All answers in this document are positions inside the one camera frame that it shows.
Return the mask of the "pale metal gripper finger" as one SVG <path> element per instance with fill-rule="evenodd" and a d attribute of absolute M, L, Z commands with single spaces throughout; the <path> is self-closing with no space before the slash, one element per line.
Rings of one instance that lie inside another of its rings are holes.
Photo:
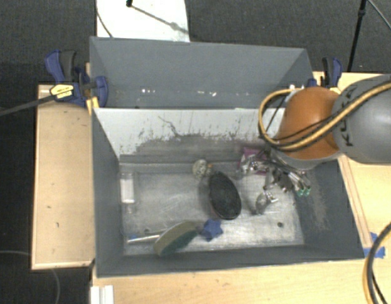
<path fill-rule="evenodd" d="M 243 179 L 244 177 L 259 175 L 266 175 L 266 165 L 264 161 L 255 158 L 246 158 L 239 162 L 236 170 L 236 178 Z"/>
<path fill-rule="evenodd" d="M 267 207 L 276 203 L 278 198 L 274 197 L 270 192 L 263 191 L 256 199 L 255 209 L 258 215 L 262 215 Z"/>

